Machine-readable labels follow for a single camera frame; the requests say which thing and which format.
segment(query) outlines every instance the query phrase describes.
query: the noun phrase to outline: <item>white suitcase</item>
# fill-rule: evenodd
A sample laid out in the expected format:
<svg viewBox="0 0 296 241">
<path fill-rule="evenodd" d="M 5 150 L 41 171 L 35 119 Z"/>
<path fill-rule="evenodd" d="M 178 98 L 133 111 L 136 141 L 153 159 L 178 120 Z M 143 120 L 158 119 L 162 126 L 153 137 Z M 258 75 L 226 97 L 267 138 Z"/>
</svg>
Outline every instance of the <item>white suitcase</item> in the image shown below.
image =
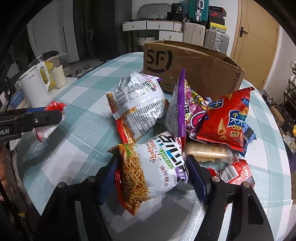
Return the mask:
<svg viewBox="0 0 296 241">
<path fill-rule="evenodd" d="M 205 38 L 205 26 L 196 23 L 185 23 L 183 42 L 202 46 Z"/>
</svg>

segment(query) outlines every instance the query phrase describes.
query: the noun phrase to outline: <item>checkered tablecloth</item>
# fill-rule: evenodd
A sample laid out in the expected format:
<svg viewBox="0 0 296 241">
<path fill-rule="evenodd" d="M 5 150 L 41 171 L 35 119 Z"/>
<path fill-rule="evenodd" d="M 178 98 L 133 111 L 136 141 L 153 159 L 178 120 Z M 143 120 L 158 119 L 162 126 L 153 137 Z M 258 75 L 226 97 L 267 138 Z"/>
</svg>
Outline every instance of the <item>checkered tablecloth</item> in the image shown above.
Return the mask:
<svg viewBox="0 0 296 241">
<path fill-rule="evenodd" d="M 66 119 L 45 142 L 38 142 L 34 132 L 23 135 L 17 148 L 18 173 L 40 214 L 59 182 L 64 181 L 68 185 L 79 183 L 95 175 L 109 162 L 112 155 L 106 151 L 120 143 L 120 139 L 105 94 L 114 90 L 121 77 L 142 69 L 143 53 L 126 54 L 95 68 L 56 97 L 57 101 L 68 105 Z M 251 84 L 244 80 L 241 88 L 249 86 Z M 274 238 L 282 240 L 291 209 L 290 169 L 278 127 L 257 90 L 251 93 L 247 122 L 257 140 L 249 145 L 245 159 L 250 165 L 256 182 L 254 189 L 267 214 Z M 141 141 L 162 131 L 163 126 L 157 124 Z M 174 188 L 163 197 L 168 196 L 186 206 L 187 212 L 181 218 L 181 228 L 173 228 L 178 233 L 162 240 L 193 240 L 205 212 L 203 205 L 194 191 Z M 103 206 L 102 209 L 106 220 L 114 218 L 109 208 Z M 220 240 L 226 238 L 230 213 L 228 208 Z"/>
</svg>

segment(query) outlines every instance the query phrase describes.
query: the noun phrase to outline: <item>silver suitcase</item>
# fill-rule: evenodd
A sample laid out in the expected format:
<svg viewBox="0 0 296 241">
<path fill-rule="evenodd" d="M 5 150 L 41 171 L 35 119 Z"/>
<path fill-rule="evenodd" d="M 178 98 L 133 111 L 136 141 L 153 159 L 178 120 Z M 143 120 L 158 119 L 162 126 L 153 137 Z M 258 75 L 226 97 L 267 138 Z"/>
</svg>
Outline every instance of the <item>silver suitcase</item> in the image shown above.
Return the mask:
<svg viewBox="0 0 296 241">
<path fill-rule="evenodd" d="M 205 26 L 196 23 L 185 23 L 183 42 L 202 46 L 204 39 Z"/>
<path fill-rule="evenodd" d="M 227 34 L 214 29 L 206 30 L 204 47 L 226 54 L 228 44 L 229 36 Z"/>
</svg>

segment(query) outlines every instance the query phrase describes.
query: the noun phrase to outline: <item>door handle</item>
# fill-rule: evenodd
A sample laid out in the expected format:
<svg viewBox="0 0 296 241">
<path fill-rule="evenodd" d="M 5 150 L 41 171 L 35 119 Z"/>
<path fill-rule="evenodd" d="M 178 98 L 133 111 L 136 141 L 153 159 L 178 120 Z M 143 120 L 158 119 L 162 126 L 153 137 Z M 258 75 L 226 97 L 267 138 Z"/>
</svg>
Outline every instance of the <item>door handle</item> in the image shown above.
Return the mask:
<svg viewBox="0 0 296 241">
<path fill-rule="evenodd" d="M 242 38 L 243 34 L 248 34 L 248 32 L 244 31 L 244 27 L 241 27 L 241 31 L 239 32 L 239 36 Z"/>
</svg>

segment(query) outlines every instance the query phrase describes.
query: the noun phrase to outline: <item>drawer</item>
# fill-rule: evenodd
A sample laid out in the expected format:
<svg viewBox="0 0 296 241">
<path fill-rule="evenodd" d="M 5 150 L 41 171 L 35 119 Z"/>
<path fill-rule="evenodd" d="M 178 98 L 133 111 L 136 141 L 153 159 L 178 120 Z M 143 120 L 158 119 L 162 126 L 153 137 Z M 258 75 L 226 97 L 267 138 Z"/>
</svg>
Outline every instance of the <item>drawer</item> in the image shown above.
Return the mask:
<svg viewBox="0 0 296 241">
<path fill-rule="evenodd" d="M 181 31 L 182 24 L 181 23 L 174 23 L 174 31 Z"/>
<path fill-rule="evenodd" d="M 161 30 L 173 30 L 174 22 L 166 21 L 148 21 L 147 29 L 161 29 Z"/>
<path fill-rule="evenodd" d="M 170 31 L 159 31 L 159 40 L 173 40 L 182 42 L 183 33 L 170 32 Z"/>
<path fill-rule="evenodd" d="M 146 29 L 147 21 L 135 21 L 122 24 L 122 31 Z"/>
</svg>

